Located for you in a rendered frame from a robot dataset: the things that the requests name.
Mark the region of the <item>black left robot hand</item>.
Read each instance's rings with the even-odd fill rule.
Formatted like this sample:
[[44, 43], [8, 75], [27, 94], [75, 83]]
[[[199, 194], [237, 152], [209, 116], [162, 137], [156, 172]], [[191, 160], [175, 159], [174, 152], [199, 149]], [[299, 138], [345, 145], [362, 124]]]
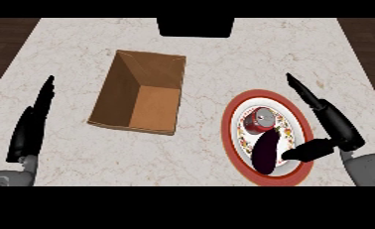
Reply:
[[32, 106], [23, 110], [11, 134], [5, 162], [17, 163], [21, 157], [39, 154], [45, 120], [54, 97], [54, 77], [49, 75], [39, 89]]

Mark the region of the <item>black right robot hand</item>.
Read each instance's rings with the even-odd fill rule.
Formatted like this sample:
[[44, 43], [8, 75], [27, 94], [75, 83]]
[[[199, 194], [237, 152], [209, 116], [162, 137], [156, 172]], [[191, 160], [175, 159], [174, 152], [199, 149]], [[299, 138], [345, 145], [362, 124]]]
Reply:
[[364, 140], [349, 120], [336, 107], [324, 99], [314, 96], [295, 77], [289, 73], [284, 76], [287, 85], [308, 105], [329, 138], [312, 139], [302, 143], [283, 152], [280, 158], [284, 161], [296, 160], [306, 163], [330, 155], [334, 147], [342, 152], [355, 151], [364, 145]]

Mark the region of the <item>red rimmed white plate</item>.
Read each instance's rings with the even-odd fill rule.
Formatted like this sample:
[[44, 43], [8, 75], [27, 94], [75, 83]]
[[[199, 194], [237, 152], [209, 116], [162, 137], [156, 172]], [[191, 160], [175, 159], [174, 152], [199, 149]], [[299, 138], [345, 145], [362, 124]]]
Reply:
[[277, 93], [252, 89], [241, 92], [227, 104], [221, 119], [221, 141], [225, 154], [237, 172], [255, 185], [298, 185], [308, 176], [312, 162], [283, 161], [277, 163], [269, 175], [258, 173], [252, 168], [250, 156], [240, 141], [238, 132], [241, 118], [250, 114], [256, 107], [268, 107], [280, 118], [277, 124], [286, 123], [289, 131], [280, 137], [278, 147], [295, 148], [312, 139], [306, 120], [295, 105]]

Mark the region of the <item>red can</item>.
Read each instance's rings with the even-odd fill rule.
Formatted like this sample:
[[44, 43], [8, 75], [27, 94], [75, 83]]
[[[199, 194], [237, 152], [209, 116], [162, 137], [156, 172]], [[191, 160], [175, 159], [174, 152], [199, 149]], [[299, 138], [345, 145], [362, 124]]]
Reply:
[[274, 127], [275, 117], [267, 107], [256, 107], [244, 117], [243, 127], [252, 135], [258, 135]]

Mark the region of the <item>brown cardboard box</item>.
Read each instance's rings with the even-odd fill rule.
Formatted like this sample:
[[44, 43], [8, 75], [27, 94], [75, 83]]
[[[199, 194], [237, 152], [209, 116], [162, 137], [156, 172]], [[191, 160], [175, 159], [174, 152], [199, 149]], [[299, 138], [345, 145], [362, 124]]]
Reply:
[[117, 50], [88, 123], [162, 135], [175, 132], [185, 56]]

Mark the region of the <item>dark purple eggplant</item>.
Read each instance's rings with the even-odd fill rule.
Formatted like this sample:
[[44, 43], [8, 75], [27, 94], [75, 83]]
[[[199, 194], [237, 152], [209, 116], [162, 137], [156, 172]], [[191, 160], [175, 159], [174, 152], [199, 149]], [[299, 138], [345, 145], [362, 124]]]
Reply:
[[275, 129], [267, 130], [259, 136], [252, 148], [252, 166], [261, 174], [269, 174], [274, 171], [277, 163], [277, 144], [280, 134]]

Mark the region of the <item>black appliance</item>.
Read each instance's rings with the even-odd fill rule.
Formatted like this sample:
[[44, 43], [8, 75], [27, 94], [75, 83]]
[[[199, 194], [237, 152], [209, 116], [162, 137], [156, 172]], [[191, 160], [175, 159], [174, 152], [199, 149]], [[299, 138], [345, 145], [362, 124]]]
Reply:
[[233, 18], [157, 18], [159, 35], [163, 37], [228, 38]]

